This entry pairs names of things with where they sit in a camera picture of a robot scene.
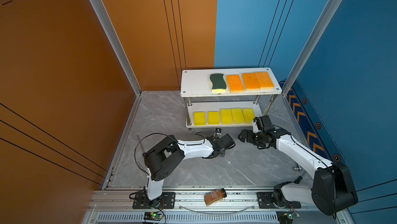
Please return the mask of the yellow sponge stack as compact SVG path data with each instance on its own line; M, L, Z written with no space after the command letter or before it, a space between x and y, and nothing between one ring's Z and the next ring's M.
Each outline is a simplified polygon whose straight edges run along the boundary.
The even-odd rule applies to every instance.
M220 112L209 111L208 112L208 124L209 125L219 125L220 124Z

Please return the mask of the orange sponge stack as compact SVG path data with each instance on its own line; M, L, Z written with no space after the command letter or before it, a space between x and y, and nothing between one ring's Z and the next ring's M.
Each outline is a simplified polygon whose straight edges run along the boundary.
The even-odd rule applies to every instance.
M275 88L268 72L256 72L255 75L259 82L260 90L272 90Z

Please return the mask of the green scouring sponge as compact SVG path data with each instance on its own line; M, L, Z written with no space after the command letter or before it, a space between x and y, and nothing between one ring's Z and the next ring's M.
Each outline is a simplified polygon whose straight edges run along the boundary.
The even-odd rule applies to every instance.
M226 82L224 80L224 74L213 73L210 75L210 81L212 84L212 93L225 93L226 92Z

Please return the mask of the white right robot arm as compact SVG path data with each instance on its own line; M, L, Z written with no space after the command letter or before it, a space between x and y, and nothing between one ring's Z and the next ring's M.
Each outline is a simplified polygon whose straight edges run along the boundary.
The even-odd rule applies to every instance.
M272 124L268 116L255 117L251 130L244 129L238 139L257 149L275 148L301 166L313 179L312 186L302 186L300 179L276 185L273 204L279 208L291 202L315 205L331 216L359 202L351 172L342 162L332 162L295 140L284 128Z

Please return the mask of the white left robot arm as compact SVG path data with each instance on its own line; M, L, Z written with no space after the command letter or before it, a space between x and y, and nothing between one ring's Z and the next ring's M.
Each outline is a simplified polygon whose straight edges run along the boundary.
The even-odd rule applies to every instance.
M137 168L146 174L143 201L147 202L150 208L157 207L163 201L164 180L182 161L193 158L224 157L226 151L236 145L228 134L219 137L217 133L214 133L212 136L201 137L200 140L194 141L179 140L174 135L162 134L162 136L164 138L159 143L143 152L144 165L135 163Z

